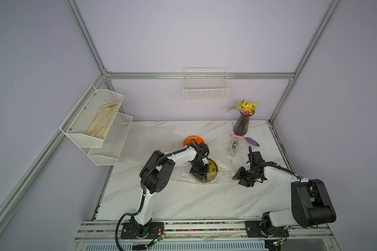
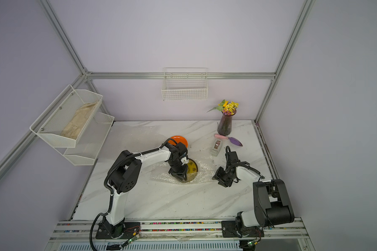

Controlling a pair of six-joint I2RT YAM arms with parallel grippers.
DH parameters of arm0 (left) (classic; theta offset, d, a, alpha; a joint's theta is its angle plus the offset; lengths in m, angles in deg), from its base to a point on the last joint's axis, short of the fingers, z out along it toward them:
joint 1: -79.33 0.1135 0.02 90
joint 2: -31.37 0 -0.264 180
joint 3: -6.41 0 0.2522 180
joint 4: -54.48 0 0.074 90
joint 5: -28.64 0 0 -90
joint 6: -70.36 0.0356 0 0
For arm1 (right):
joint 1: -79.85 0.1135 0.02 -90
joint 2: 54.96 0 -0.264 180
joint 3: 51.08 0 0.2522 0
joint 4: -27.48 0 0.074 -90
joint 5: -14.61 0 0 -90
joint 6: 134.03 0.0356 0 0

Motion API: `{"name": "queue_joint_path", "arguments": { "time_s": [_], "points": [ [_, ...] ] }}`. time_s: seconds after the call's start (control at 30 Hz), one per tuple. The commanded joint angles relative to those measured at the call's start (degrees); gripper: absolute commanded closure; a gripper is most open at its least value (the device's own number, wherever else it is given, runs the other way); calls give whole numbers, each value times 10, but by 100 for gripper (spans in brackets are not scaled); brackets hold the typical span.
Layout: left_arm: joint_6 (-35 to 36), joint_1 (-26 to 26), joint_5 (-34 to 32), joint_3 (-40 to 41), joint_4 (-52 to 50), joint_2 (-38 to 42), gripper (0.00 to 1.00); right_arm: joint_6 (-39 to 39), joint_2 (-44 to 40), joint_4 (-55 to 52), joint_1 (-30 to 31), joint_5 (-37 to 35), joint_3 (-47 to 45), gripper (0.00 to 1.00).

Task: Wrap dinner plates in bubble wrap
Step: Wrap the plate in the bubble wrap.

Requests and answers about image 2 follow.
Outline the yellow patterned dinner plate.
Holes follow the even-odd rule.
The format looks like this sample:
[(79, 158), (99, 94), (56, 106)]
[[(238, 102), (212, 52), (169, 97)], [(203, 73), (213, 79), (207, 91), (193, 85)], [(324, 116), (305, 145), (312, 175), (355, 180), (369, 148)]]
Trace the yellow patterned dinner plate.
[(189, 159), (188, 161), (186, 178), (181, 180), (182, 183), (188, 183), (194, 180), (199, 171), (198, 165), (194, 160)]

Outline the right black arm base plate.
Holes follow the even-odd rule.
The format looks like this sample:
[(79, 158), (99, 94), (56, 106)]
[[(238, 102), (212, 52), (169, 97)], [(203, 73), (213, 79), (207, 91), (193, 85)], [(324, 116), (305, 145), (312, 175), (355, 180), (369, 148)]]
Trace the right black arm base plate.
[(245, 227), (236, 221), (222, 221), (222, 235), (223, 237), (264, 237), (264, 230), (262, 227)]

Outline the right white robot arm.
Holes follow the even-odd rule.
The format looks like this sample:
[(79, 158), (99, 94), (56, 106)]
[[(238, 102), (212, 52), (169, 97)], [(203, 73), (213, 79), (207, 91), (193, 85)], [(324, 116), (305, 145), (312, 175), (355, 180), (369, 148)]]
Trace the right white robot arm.
[(223, 237), (264, 237), (263, 229), (295, 220), (286, 185), (281, 179), (266, 179), (260, 171), (241, 161), (235, 151), (225, 147), (226, 167), (212, 177), (228, 188), (245, 182), (253, 192), (253, 209), (237, 213), (235, 220), (223, 221)]

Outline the orange dinner plate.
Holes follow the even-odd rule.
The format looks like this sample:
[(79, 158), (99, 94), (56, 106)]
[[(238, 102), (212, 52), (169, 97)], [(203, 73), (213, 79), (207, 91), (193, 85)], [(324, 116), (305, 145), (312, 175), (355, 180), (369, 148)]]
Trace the orange dinner plate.
[(183, 136), (172, 136), (168, 143), (171, 145), (177, 145), (178, 143), (182, 143), (185, 147), (188, 147), (188, 141)]

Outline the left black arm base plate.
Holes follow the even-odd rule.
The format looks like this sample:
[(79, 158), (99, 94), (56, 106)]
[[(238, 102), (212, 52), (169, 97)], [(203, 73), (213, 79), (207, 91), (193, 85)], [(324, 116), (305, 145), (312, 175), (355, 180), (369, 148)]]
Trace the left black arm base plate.
[(109, 231), (103, 222), (98, 225), (96, 239), (130, 239), (140, 231), (140, 222), (121, 222), (115, 229)]

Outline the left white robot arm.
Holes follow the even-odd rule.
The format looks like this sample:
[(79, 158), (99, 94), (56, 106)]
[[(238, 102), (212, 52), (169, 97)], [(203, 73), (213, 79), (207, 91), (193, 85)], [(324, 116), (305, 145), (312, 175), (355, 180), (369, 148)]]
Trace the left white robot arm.
[(111, 198), (102, 224), (111, 238), (120, 238), (125, 232), (125, 206), (128, 193), (137, 185), (141, 169), (167, 162), (170, 166), (169, 174), (179, 182), (187, 182), (190, 160), (187, 153), (183, 143), (176, 145), (164, 143), (158, 148), (140, 153), (131, 153), (128, 150), (121, 152), (104, 181)]

